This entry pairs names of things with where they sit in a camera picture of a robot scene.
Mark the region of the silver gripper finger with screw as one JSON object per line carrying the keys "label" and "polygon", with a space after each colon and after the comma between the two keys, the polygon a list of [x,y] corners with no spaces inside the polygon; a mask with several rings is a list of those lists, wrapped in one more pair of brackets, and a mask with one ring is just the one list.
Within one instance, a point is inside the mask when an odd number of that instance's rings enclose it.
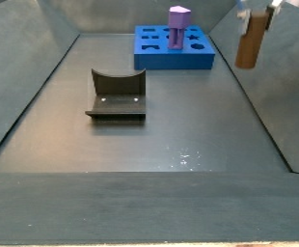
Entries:
{"label": "silver gripper finger with screw", "polygon": [[266,13],[269,14],[269,20],[266,25],[266,30],[270,30],[274,18],[281,12],[281,6],[285,0],[273,0],[271,4],[267,6]]}

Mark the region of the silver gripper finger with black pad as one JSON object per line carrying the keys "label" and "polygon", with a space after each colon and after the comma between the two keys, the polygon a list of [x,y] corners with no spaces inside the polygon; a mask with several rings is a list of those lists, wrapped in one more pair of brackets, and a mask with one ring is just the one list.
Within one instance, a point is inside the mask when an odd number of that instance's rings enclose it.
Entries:
{"label": "silver gripper finger with black pad", "polygon": [[241,31],[242,34],[245,35],[247,32],[251,9],[246,5],[246,0],[237,0],[237,5],[238,5],[238,19],[242,21]]}

